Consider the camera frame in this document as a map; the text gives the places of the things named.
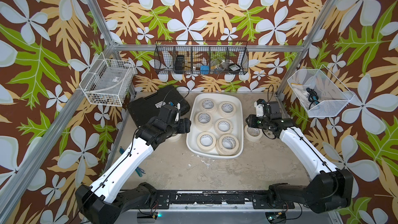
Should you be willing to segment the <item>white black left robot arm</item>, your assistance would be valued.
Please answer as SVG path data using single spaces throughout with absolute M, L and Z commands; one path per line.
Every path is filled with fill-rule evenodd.
M 180 117 L 180 105 L 166 104 L 159 114 L 137 129 L 131 145 L 90 186 L 76 191 L 79 212 L 92 224 L 113 224 L 119 215 L 139 206 L 152 206 L 157 190 L 149 183 L 134 189 L 121 188 L 136 168 L 174 134 L 190 132 L 191 121 Z

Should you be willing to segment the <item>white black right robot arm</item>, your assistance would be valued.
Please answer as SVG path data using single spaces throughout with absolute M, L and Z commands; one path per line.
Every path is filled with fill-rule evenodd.
M 283 118 L 278 102 L 259 99 L 254 106 L 256 113 L 246 118 L 248 127 L 272 132 L 297 156 L 311 179 L 308 186 L 287 183 L 269 186 L 268 203 L 300 203 L 317 214 L 348 207 L 353 175 L 347 169 L 339 169 L 322 155 L 292 119 Z

